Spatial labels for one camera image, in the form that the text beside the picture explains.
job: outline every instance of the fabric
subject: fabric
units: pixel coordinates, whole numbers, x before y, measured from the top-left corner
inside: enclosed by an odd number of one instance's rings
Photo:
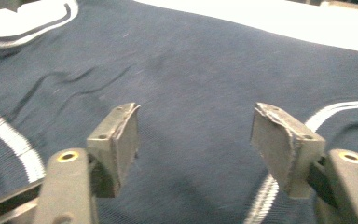
[[[0,50],[0,116],[44,164],[85,147],[115,106],[141,105],[139,158],[101,223],[242,223],[268,175],[250,133],[255,102],[302,122],[358,101],[358,52],[124,0],[79,1],[77,18]],[[358,108],[318,129],[358,151]],[[0,196],[28,183],[0,138]],[[264,223],[315,223],[313,200],[279,194]]]

